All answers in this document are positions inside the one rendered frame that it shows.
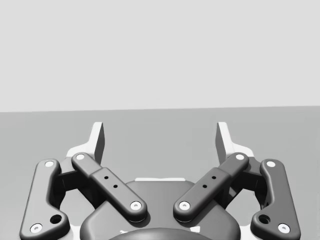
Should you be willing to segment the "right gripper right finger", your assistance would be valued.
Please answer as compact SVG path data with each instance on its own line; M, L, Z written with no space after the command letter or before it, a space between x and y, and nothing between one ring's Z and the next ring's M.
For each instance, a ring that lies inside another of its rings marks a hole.
M216 126L219 166L209 170L173 205L174 218L194 220L211 202L226 208L241 192L254 192L260 211L249 229L261 240L300 240L301 229L285 165L276 159L257 161L253 151L232 141L226 122Z

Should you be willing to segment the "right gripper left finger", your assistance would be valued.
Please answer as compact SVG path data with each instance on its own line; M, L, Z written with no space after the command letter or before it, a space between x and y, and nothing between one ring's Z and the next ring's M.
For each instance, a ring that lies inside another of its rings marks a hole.
M68 150L65 159L37 163L25 206L20 240L61 240L72 227L61 211L66 192L79 190L98 208L104 201L130 223L148 216L147 203L110 169L101 166L105 147L102 122L95 122L86 143Z

